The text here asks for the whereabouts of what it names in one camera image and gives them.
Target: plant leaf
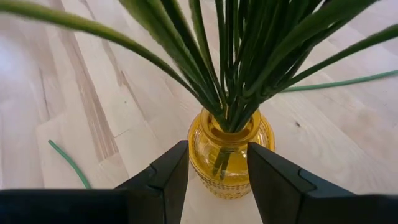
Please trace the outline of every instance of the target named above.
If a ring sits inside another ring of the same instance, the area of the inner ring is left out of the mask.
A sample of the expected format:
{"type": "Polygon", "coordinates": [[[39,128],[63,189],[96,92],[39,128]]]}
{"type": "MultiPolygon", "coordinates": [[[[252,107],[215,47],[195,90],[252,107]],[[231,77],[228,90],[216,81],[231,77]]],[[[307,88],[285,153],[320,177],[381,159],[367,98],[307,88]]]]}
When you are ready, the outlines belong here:
{"type": "Polygon", "coordinates": [[[303,11],[303,14],[301,17],[299,17],[298,21],[302,21],[305,19],[307,16],[311,15],[314,13],[314,10],[319,6],[319,4],[322,2],[322,0],[309,0],[305,10],[303,11]]]}
{"type": "Polygon", "coordinates": [[[9,12],[12,14],[28,17],[29,19],[36,19],[52,24],[57,24],[69,29],[80,30],[112,41],[129,50],[132,50],[133,52],[139,54],[141,57],[144,57],[148,61],[152,62],[154,65],[162,69],[165,73],[170,75],[174,80],[178,81],[187,90],[196,95],[196,93],[192,91],[192,89],[185,83],[185,81],[182,80],[182,78],[158,56],[156,56],[134,40],[125,36],[124,34],[117,32],[109,27],[106,27],[98,22],[85,19],[78,15],[53,10],[39,4],[26,1],[1,0],[0,12],[9,12]]]}
{"type": "Polygon", "coordinates": [[[289,3],[285,24],[282,26],[279,35],[279,42],[282,42],[286,35],[300,22],[308,4],[309,0],[293,0],[289,3]]]}
{"type": "Polygon", "coordinates": [[[209,45],[206,38],[205,25],[203,24],[200,0],[189,0],[189,5],[192,13],[193,29],[196,33],[201,55],[205,59],[207,67],[210,69],[211,79],[216,85],[218,94],[223,104],[223,108],[225,108],[225,103],[226,103],[225,94],[224,91],[221,89],[220,83],[217,79],[217,75],[214,69],[213,61],[211,60],[209,45]]]}
{"type": "Polygon", "coordinates": [[[243,89],[243,81],[244,79],[249,78],[248,76],[252,76],[254,74],[248,73],[249,64],[251,58],[254,55],[254,44],[256,43],[256,38],[260,35],[260,29],[262,27],[263,17],[268,18],[269,14],[266,14],[267,5],[274,2],[272,1],[264,1],[264,0],[251,0],[249,5],[249,17],[247,26],[245,28],[245,32],[243,34],[243,39],[241,45],[239,47],[239,52],[237,59],[235,61],[234,67],[237,67],[237,64],[240,63],[240,71],[238,74],[238,82],[236,84],[236,88],[239,90],[239,95],[241,95],[243,89]]]}
{"type": "Polygon", "coordinates": [[[182,42],[185,44],[186,48],[190,52],[193,57],[193,61],[195,62],[196,66],[200,71],[200,75],[203,78],[206,89],[213,95],[213,98],[216,99],[215,103],[219,103],[218,94],[216,92],[215,85],[217,82],[215,73],[212,75],[210,73],[210,68],[207,67],[197,43],[191,33],[191,30],[188,26],[188,23],[185,20],[185,17],[182,14],[180,6],[176,2],[176,0],[160,0],[163,4],[163,7],[172,21],[172,24],[175,27],[175,30],[178,32],[179,36],[182,39],[182,42]]]}
{"type": "Polygon", "coordinates": [[[238,50],[240,44],[239,38],[239,22],[238,22],[238,9],[239,9],[239,1],[234,0],[234,52],[235,52],[235,59],[238,57],[238,50]]]}
{"type": "Polygon", "coordinates": [[[311,68],[307,69],[306,71],[303,71],[302,73],[298,74],[296,77],[291,79],[289,82],[287,82],[284,86],[280,87],[276,92],[282,91],[285,88],[303,80],[304,78],[308,77],[309,75],[325,68],[326,66],[333,64],[351,54],[354,54],[356,52],[359,52],[363,49],[366,49],[370,46],[380,44],[381,42],[391,40],[393,38],[398,37],[398,24],[392,25],[376,34],[373,34],[369,36],[368,38],[359,41],[356,44],[351,45],[350,47],[344,49],[343,51],[335,54],[334,56],[312,66],[311,68]]]}
{"type": "Polygon", "coordinates": [[[256,49],[257,54],[252,58],[250,64],[250,79],[245,79],[245,85],[251,86],[255,78],[264,68],[264,65],[269,61],[271,53],[275,49],[277,38],[281,32],[280,27],[283,26],[285,21],[285,13],[289,6],[289,0],[276,0],[275,5],[268,8],[270,17],[267,19],[265,27],[262,28],[262,34],[258,38],[259,44],[256,49]]]}
{"type": "Polygon", "coordinates": [[[120,2],[154,40],[163,46],[194,90],[204,94],[200,97],[206,99],[214,108],[220,108],[217,105],[219,102],[217,96],[209,91],[206,80],[201,75],[200,69],[162,7],[160,0],[120,0],[120,2]]]}
{"type": "Polygon", "coordinates": [[[247,22],[248,16],[248,4],[249,0],[247,1],[239,1],[239,9],[238,9],[238,32],[240,39],[243,39],[244,27],[245,23],[247,22]]]}
{"type": "Polygon", "coordinates": [[[347,24],[350,20],[352,20],[352,18],[353,17],[350,17],[343,21],[334,23],[331,27],[313,36],[311,39],[304,42],[302,46],[289,53],[288,56],[280,61],[278,66],[276,66],[274,71],[272,71],[267,81],[265,81],[265,83],[263,84],[262,96],[266,97],[266,94],[273,92],[276,86],[283,85],[285,82],[291,79],[295,75],[297,70],[301,67],[301,64],[303,64],[304,60],[307,58],[314,46],[332,35],[332,33],[334,33],[336,30],[347,24]],[[289,69],[291,66],[293,67],[289,70],[289,72],[285,73],[284,71],[289,69]]]}
{"type": "Polygon", "coordinates": [[[220,45],[220,82],[221,89],[225,92],[225,72],[227,68],[227,48],[225,41],[225,22],[224,22],[224,3],[223,0],[215,0],[216,11],[217,11],[217,23],[218,23],[218,42],[220,45]]]}
{"type": "Polygon", "coordinates": [[[306,17],[273,51],[271,55],[272,61],[267,64],[267,67],[264,68],[263,72],[258,76],[253,86],[247,91],[244,91],[244,96],[249,97],[253,95],[256,90],[261,88],[261,85],[273,69],[294,48],[317,33],[327,29],[331,24],[359,14],[376,1],[377,0],[334,0],[311,16],[306,17]]]}
{"type": "Polygon", "coordinates": [[[235,15],[235,0],[229,0],[225,2],[225,27],[226,27],[226,54],[227,54],[227,66],[226,66],[226,84],[228,89],[227,104],[231,105],[234,98],[234,74],[235,72],[231,69],[234,63],[234,15],[235,15]]]}

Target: wood grain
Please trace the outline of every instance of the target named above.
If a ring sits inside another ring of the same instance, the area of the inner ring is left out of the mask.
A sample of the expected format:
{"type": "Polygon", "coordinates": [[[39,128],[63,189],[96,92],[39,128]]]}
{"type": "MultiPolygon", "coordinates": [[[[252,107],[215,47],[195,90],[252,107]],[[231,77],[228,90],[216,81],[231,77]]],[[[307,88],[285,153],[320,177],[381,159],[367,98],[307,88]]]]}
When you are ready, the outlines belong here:
{"type": "MultiPolygon", "coordinates": [[[[112,0],[35,0],[102,22],[171,59],[112,0]]],[[[190,17],[187,1],[180,1],[190,17]]],[[[218,64],[212,1],[202,1],[218,64]]],[[[383,0],[314,48],[305,69],[398,22],[383,0]]],[[[398,69],[398,40],[331,65],[299,85],[398,69]]],[[[261,105],[277,153],[358,194],[398,194],[398,77],[325,90],[283,93],[261,105]]],[[[47,143],[62,147],[94,188],[134,176],[181,139],[201,106],[157,67],[108,41],[0,15],[0,187],[83,188],[47,143]]],[[[212,196],[190,170],[182,223],[260,223],[252,195],[212,196]]]]}

